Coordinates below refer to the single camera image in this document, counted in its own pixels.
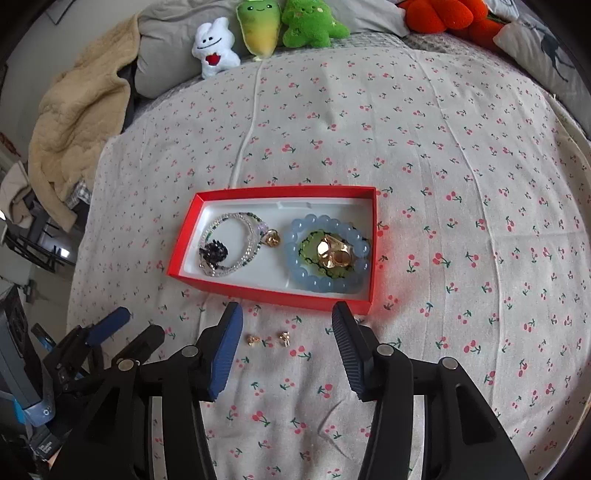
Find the blue gripper pad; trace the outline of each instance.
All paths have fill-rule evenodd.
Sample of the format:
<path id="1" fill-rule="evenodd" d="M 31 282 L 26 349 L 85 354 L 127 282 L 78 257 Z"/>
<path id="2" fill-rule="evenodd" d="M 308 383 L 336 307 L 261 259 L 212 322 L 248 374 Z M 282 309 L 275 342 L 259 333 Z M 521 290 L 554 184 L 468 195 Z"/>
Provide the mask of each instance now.
<path id="1" fill-rule="evenodd" d="M 333 307 L 332 328 L 351 390 L 357 393 L 358 397 L 362 397 L 367 391 L 367 386 L 363 375 L 363 360 L 358 347 L 363 349 L 363 345 L 359 345 L 353 336 L 357 334 L 361 340 L 363 339 L 355 318 L 344 301 L 337 302 Z"/>
<path id="2" fill-rule="evenodd" d="M 242 307 L 236 302 L 230 302 L 216 327 L 217 329 L 225 328 L 225 330 L 212 360 L 212 377 L 207 389 L 212 400 L 215 400 L 226 388 L 234 354 L 242 335 L 242 323 Z"/>
<path id="3" fill-rule="evenodd" d="M 88 337 L 86 337 L 86 344 L 89 346 L 100 345 L 125 325 L 130 317 L 131 314 L 128 309 L 125 307 L 117 308 L 90 329 Z"/>

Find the jewelry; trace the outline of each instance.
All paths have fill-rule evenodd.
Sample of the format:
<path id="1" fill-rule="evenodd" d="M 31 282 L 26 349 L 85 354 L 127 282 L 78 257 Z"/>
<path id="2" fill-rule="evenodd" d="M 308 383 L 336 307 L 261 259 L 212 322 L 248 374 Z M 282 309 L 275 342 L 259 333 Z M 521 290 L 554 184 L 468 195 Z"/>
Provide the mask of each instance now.
<path id="1" fill-rule="evenodd" d="M 279 340 L 283 342 L 283 346 L 290 345 L 290 334 L 287 332 L 283 332 L 279 334 Z"/>
<path id="2" fill-rule="evenodd" d="M 320 263 L 326 268 L 348 267 L 353 263 L 353 249 L 334 236 L 325 235 L 317 247 Z"/>
<path id="3" fill-rule="evenodd" d="M 330 277 L 318 278 L 316 275 L 308 274 L 308 271 L 303 267 L 305 262 L 300 258 L 300 248 L 296 242 L 300 232 L 311 229 L 322 230 L 325 233 L 331 232 L 323 237 L 318 246 L 321 262 L 323 257 L 326 257 L 325 262 L 332 265 L 326 268 L 334 268 L 342 266 L 348 261 L 348 265 L 353 265 L 354 271 L 347 278 L 333 280 Z M 345 239 L 347 244 L 335 238 L 335 235 Z M 284 249 L 290 277 L 305 286 L 306 289 L 322 293 L 355 293 L 361 289 L 363 277 L 370 270 L 369 261 L 366 260 L 370 247 L 361 233 L 352 225 L 343 223 L 336 218 L 330 218 L 328 215 L 317 217 L 310 213 L 303 220 L 299 218 L 293 220 L 291 229 L 283 235 L 283 238 L 285 239 Z"/>
<path id="4" fill-rule="evenodd" d="M 349 274 L 354 272 L 352 264 L 347 267 L 337 267 L 334 265 L 333 268 L 327 268 L 321 263 L 318 247 L 325 235 L 323 230 L 311 230 L 306 236 L 302 236 L 301 241 L 298 242 L 300 258 L 306 264 L 308 271 L 315 265 L 318 268 L 317 275 L 319 277 L 330 277 L 332 279 L 348 277 Z M 340 238 L 333 234 L 330 234 L 330 236 L 337 240 Z"/>
<path id="5" fill-rule="evenodd" d="M 261 337 L 257 337 L 254 335 L 249 335 L 246 337 L 246 341 L 248 342 L 249 346 L 253 346 L 257 343 L 261 343 Z"/>
<path id="6" fill-rule="evenodd" d="M 242 222 L 248 229 L 246 247 L 242 256 L 230 267 L 220 265 L 228 257 L 227 247 L 218 240 L 209 239 L 217 227 L 226 220 L 234 218 Z M 256 256 L 262 244 L 276 247 L 281 242 L 277 230 L 270 229 L 257 215 L 251 212 L 224 213 L 217 217 L 201 235 L 199 242 L 199 266 L 209 277 L 223 277 L 248 265 Z"/>

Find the bed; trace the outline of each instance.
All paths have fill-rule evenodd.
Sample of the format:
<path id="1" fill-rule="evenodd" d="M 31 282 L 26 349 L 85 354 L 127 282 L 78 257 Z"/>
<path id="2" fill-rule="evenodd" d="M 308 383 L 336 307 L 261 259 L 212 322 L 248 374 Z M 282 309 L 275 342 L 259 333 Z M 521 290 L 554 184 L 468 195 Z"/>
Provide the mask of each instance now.
<path id="1" fill-rule="evenodd" d="M 591 147 L 569 113 L 513 64 L 443 35 L 359 34 L 279 52 L 144 106 L 96 173 L 69 327 L 124 305 L 132 321 L 193 343 L 230 300 L 165 275 L 195 192 L 373 185 L 378 288 L 359 318 L 411 358 L 457 358 L 532 478 L 556 464 L 589 401 Z M 357 478 L 372 404 L 351 392 L 330 316 L 241 301 L 224 392 L 202 404 L 219 478 Z M 284 348 L 277 335 L 289 331 Z M 409 478 L 421 476 L 415 399 Z M 155 477 L 164 471 L 154 412 Z"/>

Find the black chair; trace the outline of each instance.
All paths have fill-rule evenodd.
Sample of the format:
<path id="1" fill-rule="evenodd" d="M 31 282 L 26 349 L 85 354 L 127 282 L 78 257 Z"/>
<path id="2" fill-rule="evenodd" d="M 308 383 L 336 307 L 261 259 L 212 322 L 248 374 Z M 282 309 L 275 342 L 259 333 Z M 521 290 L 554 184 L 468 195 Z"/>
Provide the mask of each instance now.
<path id="1" fill-rule="evenodd" d="M 29 192 L 24 198 L 24 202 L 33 216 L 33 223 L 28 229 L 25 229 L 6 219 L 7 228 L 2 238 L 0 238 L 0 244 L 5 244 L 16 254 L 51 273 L 56 272 L 56 265 L 76 266 L 74 262 L 63 258 L 55 245 L 52 250 L 48 250 L 41 245 L 43 235 L 53 238 L 61 230 L 59 227 L 50 223 L 50 216 L 37 200 L 35 193 L 33 191 Z M 85 204 L 85 206 L 86 215 L 79 215 L 77 219 L 77 223 L 78 221 L 83 223 L 81 225 L 76 224 L 77 228 L 82 227 L 82 231 L 84 230 L 87 219 L 88 205 Z"/>

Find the plush toy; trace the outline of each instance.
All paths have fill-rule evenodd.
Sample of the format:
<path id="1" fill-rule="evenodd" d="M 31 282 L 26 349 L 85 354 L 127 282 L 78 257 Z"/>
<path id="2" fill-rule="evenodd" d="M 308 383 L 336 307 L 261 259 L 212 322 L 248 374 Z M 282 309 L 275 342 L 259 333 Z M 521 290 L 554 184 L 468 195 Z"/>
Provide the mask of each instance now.
<path id="1" fill-rule="evenodd" d="M 248 0 L 236 7 L 242 38 L 255 60 L 268 59 L 277 46 L 281 8 L 275 0 Z"/>
<path id="2" fill-rule="evenodd" d="M 220 17 L 213 24 L 204 23 L 197 29 L 191 53 L 201 60 L 204 79 L 240 65 L 240 58 L 232 51 L 234 35 L 228 30 L 228 25 L 228 19 Z"/>
<path id="3" fill-rule="evenodd" d="M 501 52 L 492 41 L 503 27 L 502 21 L 492 20 L 482 0 L 405 0 L 407 26 L 419 33 L 441 33 L 449 30 L 481 47 Z"/>
<path id="4" fill-rule="evenodd" d="M 289 28 L 283 35 L 283 44 L 289 48 L 330 47 L 331 38 L 349 36 L 349 29 L 337 22 L 330 8 L 320 0 L 287 0 L 283 23 Z"/>

